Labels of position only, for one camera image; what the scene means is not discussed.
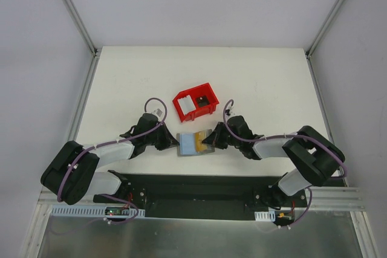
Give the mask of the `gold credit card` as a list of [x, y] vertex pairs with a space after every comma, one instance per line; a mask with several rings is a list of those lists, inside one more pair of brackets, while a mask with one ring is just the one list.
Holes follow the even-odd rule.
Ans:
[[205, 152], [205, 151], [210, 149], [210, 146], [202, 144], [201, 142], [202, 142], [203, 139], [208, 137], [211, 134], [211, 132], [212, 132], [211, 130], [203, 130], [203, 131], [196, 132], [194, 134], [194, 137], [195, 137], [195, 150], [198, 153]]

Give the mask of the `grey leather card holder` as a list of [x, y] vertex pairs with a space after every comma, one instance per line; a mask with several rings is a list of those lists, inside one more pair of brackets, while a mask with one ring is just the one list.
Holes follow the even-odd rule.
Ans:
[[215, 151], [214, 147], [202, 143], [211, 133], [211, 129], [206, 129], [196, 133], [177, 134], [179, 142], [178, 156], [200, 156], [213, 153]]

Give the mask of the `red plastic bin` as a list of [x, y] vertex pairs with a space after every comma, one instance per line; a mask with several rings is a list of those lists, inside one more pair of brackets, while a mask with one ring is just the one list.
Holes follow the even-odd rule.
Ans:
[[[179, 104], [177, 100], [179, 98], [183, 98], [187, 95], [190, 95], [192, 97], [192, 100], [196, 106], [196, 110], [188, 113], [187, 115], [183, 115]], [[210, 105], [205, 106], [203, 108], [199, 108], [197, 103], [196, 103], [196, 98], [199, 96], [206, 96], [208, 100], [210, 101]], [[216, 110], [216, 107], [220, 103], [217, 96], [215, 95], [210, 83], [204, 83], [202, 85], [195, 86], [193, 88], [186, 89], [184, 91], [180, 91], [175, 98], [172, 101], [176, 112], [178, 114], [178, 118], [180, 119], [181, 122], [185, 121], [194, 121], [194, 119], [207, 115], [207, 114], [213, 114]]]

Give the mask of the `white card stack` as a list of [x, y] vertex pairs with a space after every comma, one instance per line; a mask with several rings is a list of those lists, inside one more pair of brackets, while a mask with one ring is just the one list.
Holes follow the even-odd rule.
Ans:
[[183, 98], [179, 98], [177, 100], [179, 107], [183, 113], [183, 115], [187, 115], [188, 113], [196, 110], [196, 106], [194, 104], [194, 101], [192, 100], [192, 97], [190, 95], [187, 95]]

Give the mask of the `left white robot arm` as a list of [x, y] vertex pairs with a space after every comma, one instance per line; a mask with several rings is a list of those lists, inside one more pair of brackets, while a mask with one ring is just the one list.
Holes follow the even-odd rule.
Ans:
[[128, 195], [123, 178], [96, 170], [133, 159], [148, 146], [162, 151], [179, 146], [179, 142], [155, 114], [144, 113], [136, 125], [115, 141], [93, 146], [83, 146], [74, 140], [66, 142], [43, 172], [41, 184], [68, 205], [78, 203], [85, 195], [99, 194], [107, 194], [113, 202], [121, 203]]

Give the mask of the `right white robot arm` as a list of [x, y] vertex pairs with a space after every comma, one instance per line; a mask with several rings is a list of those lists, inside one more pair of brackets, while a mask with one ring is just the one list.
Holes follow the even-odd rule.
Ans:
[[241, 115], [219, 122], [203, 144], [217, 149], [233, 146], [250, 160], [288, 158], [295, 166], [270, 188], [278, 206], [290, 203], [294, 194], [310, 186], [323, 186], [345, 162], [345, 155], [311, 126], [293, 134], [265, 137], [250, 130]]

